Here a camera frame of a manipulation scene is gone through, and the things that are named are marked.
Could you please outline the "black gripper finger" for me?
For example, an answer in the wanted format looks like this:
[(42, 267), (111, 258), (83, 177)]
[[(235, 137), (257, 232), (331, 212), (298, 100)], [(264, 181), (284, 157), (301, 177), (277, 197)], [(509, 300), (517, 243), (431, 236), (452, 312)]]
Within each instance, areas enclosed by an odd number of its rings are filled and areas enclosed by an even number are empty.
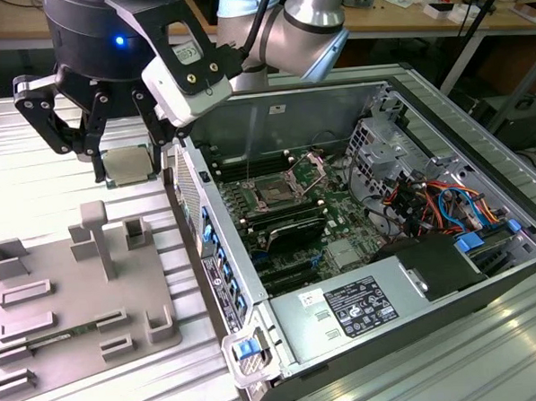
[[(110, 94), (103, 83), (72, 72), (45, 77), (17, 76), (12, 81), (13, 105), (48, 144), (54, 153), (75, 153), (89, 161), (95, 180), (102, 182), (107, 173), (100, 154), (100, 142), (110, 117)], [(81, 109), (77, 128), (67, 124), (55, 111), (55, 98), (65, 95)]]
[(146, 88), (133, 89), (131, 97), (150, 137), (153, 170), (160, 173), (162, 170), (162, 148), (174, 138), (175, 127), (166, 118), (160, 119), (157, 116), (155, 108), (158, 103)]

